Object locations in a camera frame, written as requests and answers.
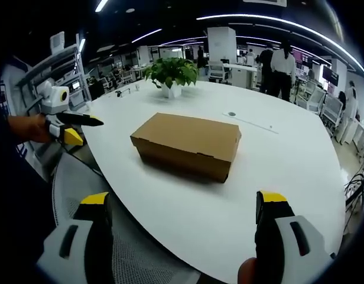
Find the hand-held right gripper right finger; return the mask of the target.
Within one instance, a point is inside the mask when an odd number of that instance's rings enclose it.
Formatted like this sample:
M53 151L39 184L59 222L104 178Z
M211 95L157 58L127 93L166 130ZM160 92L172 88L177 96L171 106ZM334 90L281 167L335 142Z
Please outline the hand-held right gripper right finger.
M324 237L279 193L256 193L256 283L313 283L330 266Z

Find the person's left hand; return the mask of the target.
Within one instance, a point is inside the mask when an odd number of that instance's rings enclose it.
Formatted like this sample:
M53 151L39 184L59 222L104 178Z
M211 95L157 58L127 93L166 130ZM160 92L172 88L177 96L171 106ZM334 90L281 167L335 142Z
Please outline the person's left hand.
M47 130L46 117L43 114L26 116L9 116L8 124L15 143L21 144L28 141L49 143L52 137Z

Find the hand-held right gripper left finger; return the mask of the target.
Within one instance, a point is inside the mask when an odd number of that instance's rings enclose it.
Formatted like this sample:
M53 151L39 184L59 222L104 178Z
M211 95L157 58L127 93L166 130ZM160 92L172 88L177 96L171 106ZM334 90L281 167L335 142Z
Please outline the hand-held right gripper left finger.
M113 283L108 192L85 197L44 240L36 267L50 283Z

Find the person's right hand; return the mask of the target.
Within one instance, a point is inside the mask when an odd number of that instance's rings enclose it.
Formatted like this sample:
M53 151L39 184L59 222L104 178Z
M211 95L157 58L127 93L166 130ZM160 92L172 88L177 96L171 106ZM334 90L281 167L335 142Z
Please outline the person's right hand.
M256 275L256 257L245 260L238 270L237 284L253 284Z

